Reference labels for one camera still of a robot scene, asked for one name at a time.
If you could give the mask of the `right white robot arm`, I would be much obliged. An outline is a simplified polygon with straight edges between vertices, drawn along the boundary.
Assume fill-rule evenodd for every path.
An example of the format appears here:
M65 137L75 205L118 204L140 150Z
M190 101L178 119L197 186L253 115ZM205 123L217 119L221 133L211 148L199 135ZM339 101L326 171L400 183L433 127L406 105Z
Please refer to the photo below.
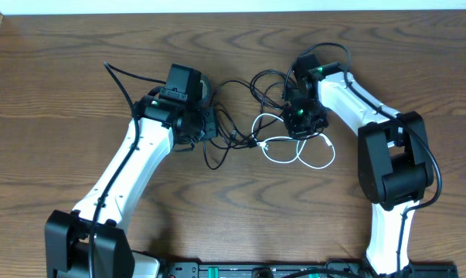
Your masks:
M302 139L328 126L334 112L358 140L358 180L372 203L371 239L366 262L375 276L399 276L409 265L406 254L411 219L425 207L425 189L439 171L427 143L423 118L390 108L364 90L339 62L320 64L302 54L290 68L282 113L290 137Z

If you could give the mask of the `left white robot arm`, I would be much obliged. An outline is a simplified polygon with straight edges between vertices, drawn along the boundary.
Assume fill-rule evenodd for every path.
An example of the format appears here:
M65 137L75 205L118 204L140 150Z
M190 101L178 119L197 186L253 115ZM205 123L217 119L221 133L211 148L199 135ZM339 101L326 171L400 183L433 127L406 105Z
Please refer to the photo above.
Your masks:
M155 169L172 151L194 150L218 134L208 77L172 64L165 81L130 101L131 122L115 156L71 212L46 221L49 277L162 277L160 259L131 249L128 226Z

